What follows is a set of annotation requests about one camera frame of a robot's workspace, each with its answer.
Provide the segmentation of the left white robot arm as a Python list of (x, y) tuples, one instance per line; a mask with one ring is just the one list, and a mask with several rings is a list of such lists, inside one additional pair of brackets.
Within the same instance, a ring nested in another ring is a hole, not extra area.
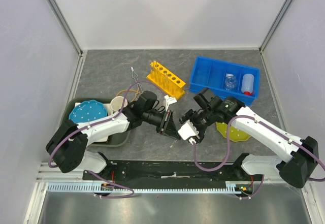
[(70, 119), (65, 121), (46, 145), (50, 155), (48, 166), (59, 168), (62, 173), (93, 171), (100, 180), (106, 180), (111, 176), (111, 167), (103, 154), (88, 151), (89, 145), (133, 130), (143, 122), (155, 126), (158, 134), (179, 140), (173, 112), (169, 109), (169, 105), (177, 102), (176, 98), (166, 95), (161, 110), (154, 107), (157, 101), (155, 93), (145, 91), (136, 101), (111, 116), (83, 123), (74, 123)]

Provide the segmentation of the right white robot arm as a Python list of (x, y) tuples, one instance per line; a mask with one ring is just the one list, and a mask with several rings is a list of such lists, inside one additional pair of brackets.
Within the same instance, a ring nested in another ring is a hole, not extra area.
[(233, 176), (244, 180), (249, 175), (280, 177), (295, 188), (303, 188), (311, 181), (311, 174), (321, 165), (318, 142), (311, 136), (302, 139), (266, 121), (235, 97), (222, 100), (208, 88), (194, 96), (199, 111), (189, 110), (181, 118), (180, 137), (193, 146), (201, 143), (207, 127), (214, 123), (227, 125), (226, 137), (231, 127), (239, 129), (272, 150), (274, 156), (242, 154), (233, 166)]

